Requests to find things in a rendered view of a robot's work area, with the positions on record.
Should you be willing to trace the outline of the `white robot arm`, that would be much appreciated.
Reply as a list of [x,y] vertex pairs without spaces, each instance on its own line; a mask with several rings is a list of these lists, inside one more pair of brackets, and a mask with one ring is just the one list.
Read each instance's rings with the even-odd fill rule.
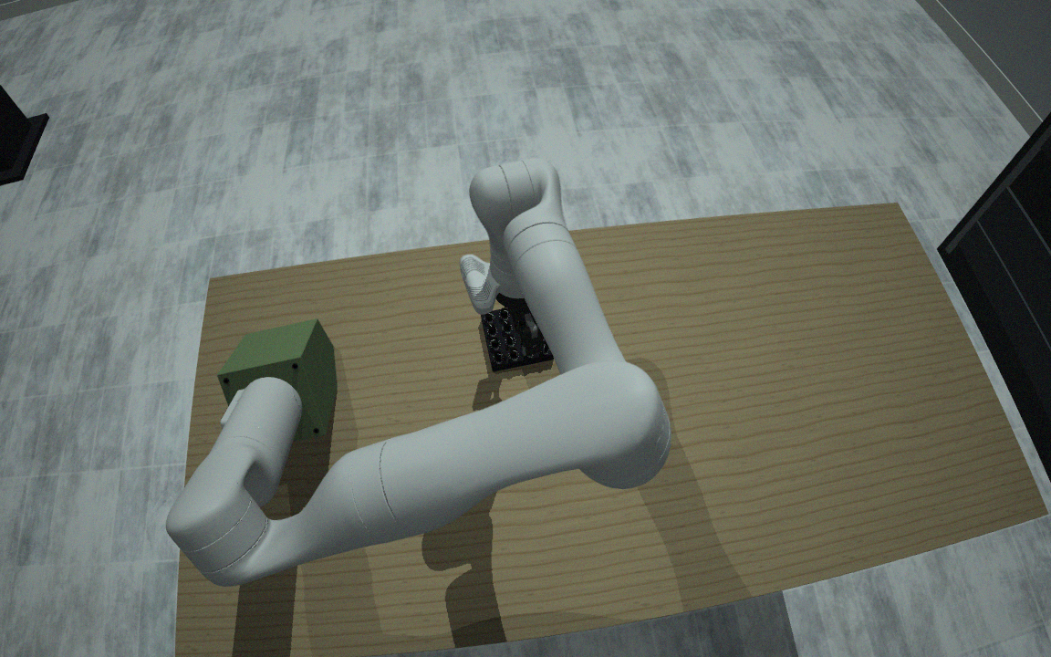
[[542,475],[579,469],[610,489],[634,489],[666,464],[666,407],[610,333],[566,230],[556,168],[541,158],[483,168],[470,200],[491,241],[491,263],[460,259],[474,310],[488,315],[499,294],[524,297],[560,375],[345,454],[304,510],[281,520],[260,507],[279,490],[303,401],[285,379],[252,381],[236,391],[166,519],[172,541],[214,586],[435,531]]

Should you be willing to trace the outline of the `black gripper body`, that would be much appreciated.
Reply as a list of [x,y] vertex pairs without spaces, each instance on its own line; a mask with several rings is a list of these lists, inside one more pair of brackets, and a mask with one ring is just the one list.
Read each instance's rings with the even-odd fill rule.
[[[504,295],[499,294],[496,296],[496,300],[501,305],[504,305],[506,308],[514,310],[517,320],[522,321],[522,323],[526,323],[526,315],[528,315],[528,313],[531,315],[531,311],[529,310],[528,304],[526,304],[524,297],[506,297]],[[531,319],[533,319],[533,315],[531,315]]]

